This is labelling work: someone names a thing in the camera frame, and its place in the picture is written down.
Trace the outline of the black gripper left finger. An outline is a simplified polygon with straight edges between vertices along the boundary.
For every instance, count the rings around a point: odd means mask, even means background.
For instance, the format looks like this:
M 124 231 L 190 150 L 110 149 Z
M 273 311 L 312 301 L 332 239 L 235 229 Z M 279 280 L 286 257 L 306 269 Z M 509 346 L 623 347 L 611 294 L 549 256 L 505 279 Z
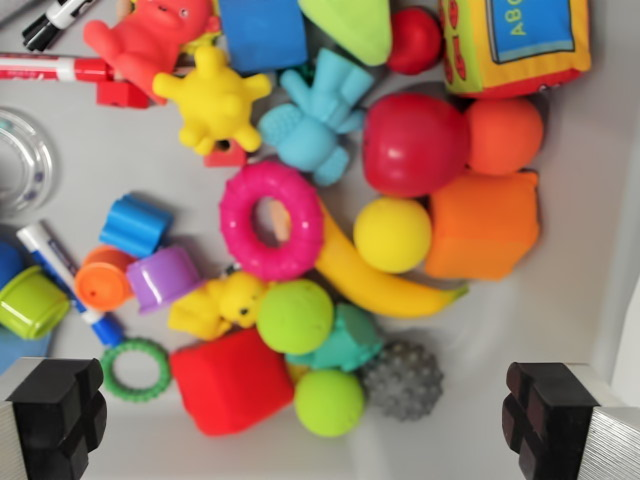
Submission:
M 103 439 L 95 359 L 22 357 L 1 375 L 1 477 L 80 479 Z

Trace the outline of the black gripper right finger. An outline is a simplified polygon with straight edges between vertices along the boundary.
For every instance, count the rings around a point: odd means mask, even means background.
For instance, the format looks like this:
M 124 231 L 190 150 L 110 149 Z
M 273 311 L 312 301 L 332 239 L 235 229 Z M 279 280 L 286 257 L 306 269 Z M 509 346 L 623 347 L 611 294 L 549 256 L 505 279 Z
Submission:
M 526 479 L 637 479 L 639 408 L 591 366 L 513 362 L 501 422 Z

